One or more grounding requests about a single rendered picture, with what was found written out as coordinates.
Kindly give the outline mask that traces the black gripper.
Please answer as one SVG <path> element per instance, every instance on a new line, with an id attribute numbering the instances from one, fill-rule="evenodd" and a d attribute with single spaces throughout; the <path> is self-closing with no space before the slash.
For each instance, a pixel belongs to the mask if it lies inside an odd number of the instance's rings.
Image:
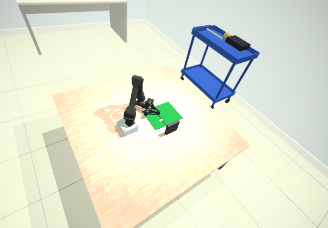
<path id="1" fill-rule="evenodd" d="M 151 104 L 148 107 L 145 107 L 144 106 L 144 103 L 145 103 L 144 101 L 142 103 L 142 106 L 141 107 L 144 108 L 144 109 L 146 109 L 145 114 L 144 114 L 145 116 L 147 116 L 148 113 L 157 113 L 157 111 L 155 111 L 155 110 L 158 110 L 158 109 L 154 106 L 154 103 L 153 103 L 154 102 L 154 99 L 152 99 L 151 101 L 152 102 L 151 102 Z M 155 109 L 155 110 L 153 110 L 153 109 Z"/>

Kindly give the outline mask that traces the black computer fan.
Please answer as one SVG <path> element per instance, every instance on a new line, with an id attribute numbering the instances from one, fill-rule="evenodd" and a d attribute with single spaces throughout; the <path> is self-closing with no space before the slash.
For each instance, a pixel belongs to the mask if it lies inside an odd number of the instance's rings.
<path id="1" fill-rule="evenodd" d="M 168 135 L 168 134 L 176 131 L 177 128 L 178 128 L 179 123 L 180 123 L 180 121 L 176 120 L 172 123 L 167 124 L 166 129 L 165 129 L 165 135 Z"/>

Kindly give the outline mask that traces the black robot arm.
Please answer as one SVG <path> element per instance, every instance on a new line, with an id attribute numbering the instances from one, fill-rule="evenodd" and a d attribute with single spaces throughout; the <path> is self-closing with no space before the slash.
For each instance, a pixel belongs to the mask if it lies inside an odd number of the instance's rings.
<path id="1" fill-rule="evenodd" d="M 132 76 L 132 93 L 129 102 L 129 106 L 124 111 L 125 124 L 128 127 L 131 127 L 135 124 L 135 117 L 136 117 L 136 108 L 135 105 L 142 106 L 143 101 L 145 100 L 145 95 L 143 92 L 143 82 L 144 79 L 141 76 Z M 138 99 L 136 101 L 136 99 Z M 151 104 L 151 98 L 148 98 L 147 101 L 145 100 L 144 106 L 148 107 Z"/>

